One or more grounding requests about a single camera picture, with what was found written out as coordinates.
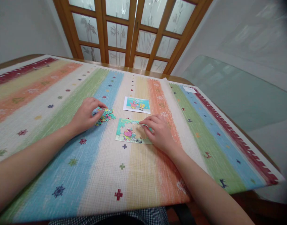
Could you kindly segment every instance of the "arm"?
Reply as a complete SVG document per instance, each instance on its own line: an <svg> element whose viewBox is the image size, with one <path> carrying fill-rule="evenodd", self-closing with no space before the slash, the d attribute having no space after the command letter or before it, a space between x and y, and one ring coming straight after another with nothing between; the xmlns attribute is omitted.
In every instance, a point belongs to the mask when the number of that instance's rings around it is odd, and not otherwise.
<svg viewBox="0 0 287 225"><path fill-rule="evenodd" d="M173 161L190 194L213 224L254 224L238 203L199 167L172 139L165 118L153 115L140 121L150 141Z"/></svg>
<svg viewBox="0 0 287 225"><path fill-rule="evenodd" d="M86 98L68 125L0 162L0 212L44 169L66 142L99 120L103 110L92 117L92 111L98 106L107 108L95 98Z"/></svg>

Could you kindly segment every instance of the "wooden table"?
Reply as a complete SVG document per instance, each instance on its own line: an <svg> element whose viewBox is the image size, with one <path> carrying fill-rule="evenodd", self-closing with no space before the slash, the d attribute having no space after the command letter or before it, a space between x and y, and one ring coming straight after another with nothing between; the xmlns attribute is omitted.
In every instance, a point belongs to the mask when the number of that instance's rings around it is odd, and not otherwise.
<svg viewBox="0 0 287 225"><path fill-rule="evenodd" d="M23 56L5 63L0 64L0 69L15 65L17 63L22 63L25 62L27 60L30 59L34 59L36 57L42 56L43 54L32 54L32 55L27 55L27 56ZM99 65L99 66L103 66L103 67L108 67L108 68L112 68L112 69L117 69L117 70L122 70L122 71L127 71L127 72L131 72L131 73L137 73L137 74L141 74L141 75L145 75L145 76L151 76L154 78L166 78L169 81L174 81L174 82L178 82L178 83L183 83L183 84L189 84L189 85L194 85L192 84L190 81L182 78L182 77L175 77L175 76L171 76L171 75L167 75L167 74L161 74L161 73L157 73L157 72L151 72L151 71L145 71L145 70L139 70L139 69L134 69L134 68L130 68L130 67L121 67L121 66L116 66L116 65L110 65L107 63L101 63L101 62L93 62L93 61L88 61L88 60L83 60L83 59L76 59L76 58L68 58L68 57L64 57L67 59L72 59L72 60L76 60L76 61L80 61L80 62L86 62L86 63L90 63L90 64L95 64L95 65ZM268 156L268 154L250 137L247 135L246 132L244 132L230 117L228 117L233 123L234 125L249 139L249 141L252 142L252 144L267 158L267 160L278 170L280 171L279 167L275 164L275 162Z"/></svg>

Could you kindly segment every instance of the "hand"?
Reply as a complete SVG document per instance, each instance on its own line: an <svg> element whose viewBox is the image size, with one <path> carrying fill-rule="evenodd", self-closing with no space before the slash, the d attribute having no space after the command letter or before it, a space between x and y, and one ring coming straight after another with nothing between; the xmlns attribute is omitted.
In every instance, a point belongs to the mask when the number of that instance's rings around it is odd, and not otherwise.
<svg viewBox="0 0 287 225"><path fill-rule="evenodd" d="M178 145L172 138L167 122L163 116L152 115L140 121L139 124L145 124L153 129L154 132L152 133L146 126L143 126L149 140L168 156L170 156L172 151L178 149Z"/></svg>
<svg viewBox="0 0 287 225"><path fill-rule="evenodd" d="M68 124L76 135L91 128L101 118L104 110L92 116L93 110L97 107L108 108L104 103L93 97L84 99L72 121Z"/></svg>

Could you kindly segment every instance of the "wooden floor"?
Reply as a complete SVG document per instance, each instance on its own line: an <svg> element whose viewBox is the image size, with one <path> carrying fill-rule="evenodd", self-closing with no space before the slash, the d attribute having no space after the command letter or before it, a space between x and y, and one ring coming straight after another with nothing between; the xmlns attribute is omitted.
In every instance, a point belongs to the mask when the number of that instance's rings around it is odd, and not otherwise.
<svg viewBox="0 0 287 225"><path fill-rule="evenodd" d="M287 205L285 204L259 199L253 191L235 194L232 197L256 225L287 224ZM188 203L187 206L197 225L210 225L195 202ZM167 216L170 224L181 224L172 208L167 210Z"/></svg>

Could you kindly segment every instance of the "red stripe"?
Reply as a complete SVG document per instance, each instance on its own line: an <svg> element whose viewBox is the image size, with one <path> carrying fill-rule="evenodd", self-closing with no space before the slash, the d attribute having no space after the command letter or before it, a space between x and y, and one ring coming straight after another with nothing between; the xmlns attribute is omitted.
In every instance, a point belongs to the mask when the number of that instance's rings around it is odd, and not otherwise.
<svg viewBox="0 0 287 225"><path fill-rule="evenodd" d="M260 161L259 157L250 149L250 147L239 137L239 135L232 129L232 127L227 124L227 122L221 117L221 115L209 104L209 102L200 94L200 92L194 88L197 92L196 96L199 100L206 106L206 108L211 112L211 114L217 119L217 121L222 125L229 136L234 140L238 148L247 157L249 162L256 168L256 170L261 174L268 185L278 184L277 177L272 174L272 172L265 166L265 164Z"/></svg>
<svg viewBox="0 0 287 225"><path fill-rule="evenodd" d="M34 62L32 64L23 66L21 68L9 71L7 73L3 73L2 75L0 75L0 84L6 83L6 82L8 82L14 78L21 76L21 75L25 75L30 71L40 69L41 67L46 66L46 65L48 65L51 62L54 62L56 60L58 60L58 59L49 57L49 58L45 58L43 60Z"/></svg>

